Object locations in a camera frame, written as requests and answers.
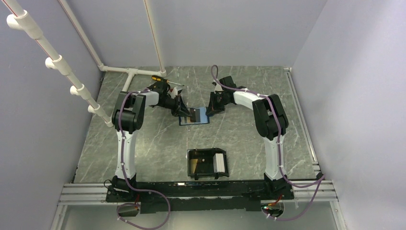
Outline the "black plastic card tray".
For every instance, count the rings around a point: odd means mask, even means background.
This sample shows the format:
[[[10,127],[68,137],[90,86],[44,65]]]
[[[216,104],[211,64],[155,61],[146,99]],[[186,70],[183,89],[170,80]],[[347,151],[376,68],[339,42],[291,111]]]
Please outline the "black plastic card tray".
[[[224,154],[224,158],[226,161],[226,172],[225,173],[215,173],[214,172],[214,165],[213,165],[213,156],[216,153]],[[227,165],[227,153],[225,150],[220,148],[206,148],[206,149],[188,149],[187,150],[187,175],[194,180],[198,180],[200,178],[214,178],[218,179],[219,177],[229,177],[228,165]],[[204,159],[202,163],[201,172],[200,173],[190,173],[190,160],[201,158]]]

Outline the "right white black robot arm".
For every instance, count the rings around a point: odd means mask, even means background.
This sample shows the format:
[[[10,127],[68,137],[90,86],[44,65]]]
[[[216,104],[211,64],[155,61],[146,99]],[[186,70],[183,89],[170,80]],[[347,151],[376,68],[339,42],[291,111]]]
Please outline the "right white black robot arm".
[[[255,127],[263,138],[266,153],[264,194],[270,199],[282,193],[282,185],[288,178],[283,165],[283,141],[289,121],[278,95],[264,95],[245,87],[237,87],[231,76],[214,77],[215,90],[210,93],[207,116],[225,110],[226,105],[235,104],[251,109]]]

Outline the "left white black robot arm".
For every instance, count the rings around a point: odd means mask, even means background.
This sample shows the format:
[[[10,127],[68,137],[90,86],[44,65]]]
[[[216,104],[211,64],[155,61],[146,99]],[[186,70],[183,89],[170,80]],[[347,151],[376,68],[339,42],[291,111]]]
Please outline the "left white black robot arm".
[[[112,123],[118,138],[118,162],[110,189],[119,191],[125,201],[136,198],[135,144],[144,123],[145,108],[162,107],[169,109],[175,117],[191,117],[183,102],[180,86],[172,88],[168,83],[155,82],[141,91],[119,93],[112,113]]]

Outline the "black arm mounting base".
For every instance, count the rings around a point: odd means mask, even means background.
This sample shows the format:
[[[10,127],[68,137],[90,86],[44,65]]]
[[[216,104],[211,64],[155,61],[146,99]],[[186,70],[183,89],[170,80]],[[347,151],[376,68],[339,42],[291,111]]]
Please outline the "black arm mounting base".
[[[266,201],[293,200],[289,184],[269,186],[266,180],[137,182],[130,193],[107,187],[106,202],[140,205],[142,214],[174,211],[258,211]]]

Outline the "blue leather card holder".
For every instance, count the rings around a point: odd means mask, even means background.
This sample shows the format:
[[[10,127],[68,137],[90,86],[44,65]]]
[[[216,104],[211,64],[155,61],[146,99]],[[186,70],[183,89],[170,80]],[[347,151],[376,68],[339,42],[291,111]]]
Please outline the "blue leather card holder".
[[[180,126],[204,125],[210,123],[210,119],[206,115],[206,107],[188,108],[188,111],[192,116],[179,116]]]

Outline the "dark grey credit card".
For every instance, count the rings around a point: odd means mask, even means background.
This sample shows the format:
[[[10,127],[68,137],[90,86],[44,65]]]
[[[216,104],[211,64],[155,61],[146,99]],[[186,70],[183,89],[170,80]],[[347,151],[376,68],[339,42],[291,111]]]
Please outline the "dark grey credit card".
[[[194,123],[201,123],[201,108],[190,108],[190,112],[192,113],[192,117],[190,117],[190,120],[193,121]]]

